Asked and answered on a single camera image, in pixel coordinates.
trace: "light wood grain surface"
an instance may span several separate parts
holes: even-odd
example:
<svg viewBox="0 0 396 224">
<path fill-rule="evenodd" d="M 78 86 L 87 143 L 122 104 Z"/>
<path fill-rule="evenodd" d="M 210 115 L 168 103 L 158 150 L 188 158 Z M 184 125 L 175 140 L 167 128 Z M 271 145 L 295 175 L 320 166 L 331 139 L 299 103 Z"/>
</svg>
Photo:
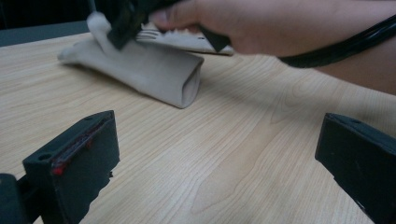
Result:
<svg viewBox="0 0 396 224">
<path fill-rule="evenodd" d="M 0 48 L 1 173 L 22 177 L 25 157 L 114 110 L 121 161 L 82 223 L 372 223 L 314 154 L 326 112 L 396 136 L 396 96 L 272 57 L 206 55 L 180 110 L 58 63 L 87 36 Z"/>
</svg>

